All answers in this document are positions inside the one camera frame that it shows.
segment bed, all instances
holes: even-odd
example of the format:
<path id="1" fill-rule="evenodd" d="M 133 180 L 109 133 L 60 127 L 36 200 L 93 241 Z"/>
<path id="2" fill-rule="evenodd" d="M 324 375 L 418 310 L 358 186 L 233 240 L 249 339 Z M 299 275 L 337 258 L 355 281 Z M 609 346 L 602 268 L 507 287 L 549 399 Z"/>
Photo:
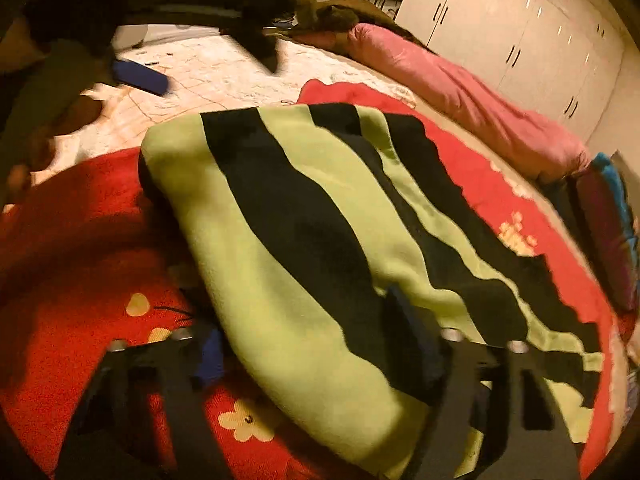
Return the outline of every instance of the bed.
<path id="1" fill-rule="evenodd" d="M 149 127 L 187 112 L 294 104 L 310 78 L 318 79 L 324 84 L 364 83 L 398 99 L 437 127 L 432 140 L 438 145 L 450 177 L 463 188 L 465 198 L 503 244 L 520 256 L 544 255 L 554 278 L 562 283 L 559 288 L 563 300 L 577 307 L 578 316 L 606 318 L 600 326 L 608 326 L 610 329 L 606 336 L 601 334 L 601 340 L 606 340 L 609 346 L 603 351 L 606 354 L 604 368 L 610 381 L 609 388 L 604 388 L 607 391 L 600 396 L 599 407 L 611 416 L 605 424 L 608 426 L 600 428 L 597 443 L 592 444 L 600 450 L 593 454 L 590 462 L 582 465 L 585 477 L 602 459 L 604 451 L 615 443 L 624 425 L 628 365 L 616 321 L 604 295 L 584 255 L 569 236 L 553 207 L 529 182 L 482 142 L 421 101 L 409 89 L 356 62 L 313 47 L 283 41 L 280 49 L 283 63 L 278 77 L 268 75 L 231 40 L 221 36 L 157 44 L 125 53 L 123 57 L 169 75 L 173 83 L 170 95 L 156 98 L 135 89 L 98 88 L 92 93 L 106 101 L 102 117 L 97 123 L 60 140 L 58 158 L 51 168 L 37 174 L 36 182 L 43 187 L 48 186 L 53 182 L 46 182 L 50 177 L 78 162 L 123 148 L 135 148 L 140 145 Z M 450 142 L 450 136 L 461 143 Z M 484 183 L 482 186 L 478 184 L 479 175 Z M 493 194 L 498 188 L 502 199 L 497 205 Z M 572 287 L 571 282 L 579 285 Z M 599 306 L 601 313 L 583 312 L 580 311 L 580 305 L 575 305 L 588 296 L 598 298 L 599 303 L 591 303 L 591 308 Z M 240 389 L 242 388 L 251 390 L 253 386 L 243 386 Z M 252 407 L 244 406 L 241 397 L 234 396 L 233 390 L 234 387 L 230 387 L 230 390 L 221 394 L 222 412 L 217 418 L 222 428 L 234 432 L 236 441 L 244 442 L 243 436 L 238 437 L 238 431 L 244 430 L 239 430 L 236 415 L 242 410 L 248 413 Z M 273 419 L 273 414 L 265 416 Z M 271 436 L 270 439 L 264 437 L 266 440 L 263 440 L 257 434 L 256 437 L 262 442 L 273 439 Z M 50 460 L 49 456 L 44 461 L 49 469 Z M 308 478 L 307 473 L 297 471 L 296 474 L 298 476 L 291 478 Z"/>

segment metal screw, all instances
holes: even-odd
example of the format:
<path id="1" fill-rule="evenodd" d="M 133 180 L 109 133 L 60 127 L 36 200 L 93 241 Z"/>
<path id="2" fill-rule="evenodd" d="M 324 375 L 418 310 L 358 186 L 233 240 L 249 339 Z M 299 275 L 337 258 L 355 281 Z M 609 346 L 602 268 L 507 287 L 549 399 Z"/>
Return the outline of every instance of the metal screw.
<path id="1" fill-rule="evenodd" d="M 465 338 L 463 333 L 460 332 L 460 330 L 456 330 L 455 328 L 443 328 L 442 332 L 440 333 L 442 334 L 443 339 L 455 343 L 459 343 Z"/>
<path id="2" fill-rule="evenodd" d="M 123 352 L 127 349 L 128 343 L 124 339 L 114 339 L 109 343 L 109 352 Z"/>
<path id="3" fill-rule="evenodd" d="M 524 341 L 509 341 L 507 348 L 514 354 L 526 354 L 529 346 Z"/>
<path id="4" fill-rule="evenodd" d="M 188 328 L 177 328 L 171 332 L 171 339 L 175 341 L 184 341 L 185 339 L 191 339 L 191 331 Z"/>

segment yellow flower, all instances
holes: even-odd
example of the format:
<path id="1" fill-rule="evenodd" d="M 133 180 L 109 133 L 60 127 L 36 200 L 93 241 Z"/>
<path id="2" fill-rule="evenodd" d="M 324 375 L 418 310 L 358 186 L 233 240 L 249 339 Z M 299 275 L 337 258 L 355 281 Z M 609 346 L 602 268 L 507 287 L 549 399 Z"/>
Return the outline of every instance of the yellow flower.
<path id="1" fill-rule="evenodd" d="M 238 399 L 232 412 L 220 413 L 218 424 L 226 430 L 234 430 L 234 439 L 238 442 L 246 442 L 252 436 L 261 442 L 269 442 L 282 418 L 273 406 L 256 406 L 254 400 Z"/>

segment person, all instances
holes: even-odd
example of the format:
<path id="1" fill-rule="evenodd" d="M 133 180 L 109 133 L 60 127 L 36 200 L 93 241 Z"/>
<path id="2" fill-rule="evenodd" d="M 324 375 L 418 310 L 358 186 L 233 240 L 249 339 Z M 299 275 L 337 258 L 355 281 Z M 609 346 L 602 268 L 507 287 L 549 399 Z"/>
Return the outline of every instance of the person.
<path id="1" fill-rule="evenodd" d="M 24 69 L 42 60 L 46 54 L 31 39 L 29 23 L 23 16 L 14 20 L 0 40 L 0 84 L 3 75 Z M 79 95 L 71 106 L 51 124 L 30 137 L 28 160 L 16 160 L 7 182 L 0 183 L 8 191 L 8 203 L 18 203 L 31 188 L 31 172 L 46 169 L 56 155 L 55 137 L 71 134 L 93 123 L 102 113 L 102 102 L 87 95 Z"/>

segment white wardrobe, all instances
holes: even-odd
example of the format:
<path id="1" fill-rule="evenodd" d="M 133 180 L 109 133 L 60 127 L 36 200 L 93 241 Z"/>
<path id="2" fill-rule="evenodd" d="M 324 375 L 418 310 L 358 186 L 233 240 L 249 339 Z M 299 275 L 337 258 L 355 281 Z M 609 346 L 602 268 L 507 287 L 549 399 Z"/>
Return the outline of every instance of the white wardrobe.
<path id="1" fill-rule="evenodd" d="M 404 0 L 396 22 L 584 141 L 607 106 L 624 51 L 587 0 Z"/>

